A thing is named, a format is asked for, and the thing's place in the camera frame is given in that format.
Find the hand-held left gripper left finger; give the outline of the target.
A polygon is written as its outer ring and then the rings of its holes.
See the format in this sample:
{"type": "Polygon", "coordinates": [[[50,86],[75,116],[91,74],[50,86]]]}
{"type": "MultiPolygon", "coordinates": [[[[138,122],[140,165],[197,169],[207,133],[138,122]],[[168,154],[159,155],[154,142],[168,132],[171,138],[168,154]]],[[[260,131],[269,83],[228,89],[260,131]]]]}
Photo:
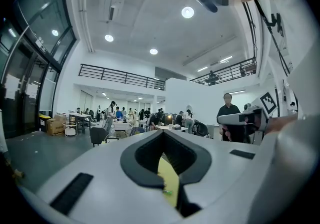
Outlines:
{"type": "Polygon", "coordinates": [[[48,223],[176,223],[180,214],[162,189],[139,186],[120,164],[126,148],[158,135],[160,131],[152,131],[92,148],[53,175],[36,194],[22,186],[20,192],[48,223]],[[69,212],[63,213],[52,203],[82,173],[90,181],[69,212]]]}

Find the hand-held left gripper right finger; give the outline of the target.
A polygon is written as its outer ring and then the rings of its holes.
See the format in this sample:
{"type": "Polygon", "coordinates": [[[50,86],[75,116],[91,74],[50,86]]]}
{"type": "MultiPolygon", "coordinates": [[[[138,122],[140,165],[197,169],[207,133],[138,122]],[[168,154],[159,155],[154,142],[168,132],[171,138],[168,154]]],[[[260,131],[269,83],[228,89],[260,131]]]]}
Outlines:
{"type": "Polygon", "coordinates": [[[231,152],[255,155],[259,146],[199,138],[175,130],[166,130],[164,135],[167,142],[176,142],[191,153],[165,153],[184,169],[179,187],[186,202],[177,223],[247,223],[254,191],[252,185],[245,191],[250,182],[244,178],[251,160],[231,152]]]}

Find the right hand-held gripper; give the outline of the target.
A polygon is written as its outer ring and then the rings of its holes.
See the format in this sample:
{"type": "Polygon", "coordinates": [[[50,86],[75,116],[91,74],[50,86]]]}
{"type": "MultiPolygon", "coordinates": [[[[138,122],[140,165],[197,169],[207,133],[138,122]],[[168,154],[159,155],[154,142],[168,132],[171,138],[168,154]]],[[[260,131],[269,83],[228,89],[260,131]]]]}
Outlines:
{"type": "Polygon", "coordinates": [[[269,92],[257,97],[252,103],[245,105],[240,114],[220,115],[217,123],[221,125],[253,125],[257,131],[265,131],[271,114],[277,109],[277,105],[269,92]]]}

